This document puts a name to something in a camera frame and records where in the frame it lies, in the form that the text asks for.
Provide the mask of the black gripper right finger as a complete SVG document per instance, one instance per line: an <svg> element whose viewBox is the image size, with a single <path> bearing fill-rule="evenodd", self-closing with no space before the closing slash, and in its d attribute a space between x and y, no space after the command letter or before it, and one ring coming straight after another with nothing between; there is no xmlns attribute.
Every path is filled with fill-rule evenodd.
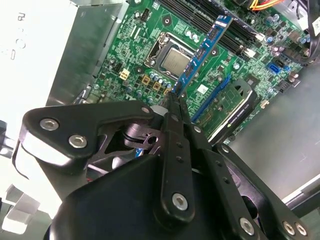
<svg viewBox="0 0 320 240"><path fill-rule="evenodd" d="M311 232L285 203L223 143L211 146L191 123L184 98L178 98L193 162L213 184L217 223L223 240L310 240Z"/></svg>

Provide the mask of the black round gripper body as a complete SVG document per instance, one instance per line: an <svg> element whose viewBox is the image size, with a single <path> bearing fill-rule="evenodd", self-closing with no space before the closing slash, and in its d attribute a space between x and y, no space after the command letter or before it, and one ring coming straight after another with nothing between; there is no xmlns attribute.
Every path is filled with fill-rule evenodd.
<svg viewBox="0 0 320 240"><path fill-rule="evenodd" d="M72 192L49 227L52 240L237 240L211 183L192 173L195 216L170 226L158 219L160 159L139 157Z"/></svg>

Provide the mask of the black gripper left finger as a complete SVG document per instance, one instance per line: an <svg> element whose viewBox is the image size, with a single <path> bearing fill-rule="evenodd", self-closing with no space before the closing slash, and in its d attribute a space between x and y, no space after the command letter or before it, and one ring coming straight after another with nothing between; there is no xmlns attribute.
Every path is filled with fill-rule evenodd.
<svg viewBox="0 0 320 240"><path fill-rule="evenodd" d="M195 214L186 101L168 93L161 105L140 100L49 106L22 118L20 146L66 175L110 158L119 147L141 148L159 158L161 216L180 223Z"/></svg>

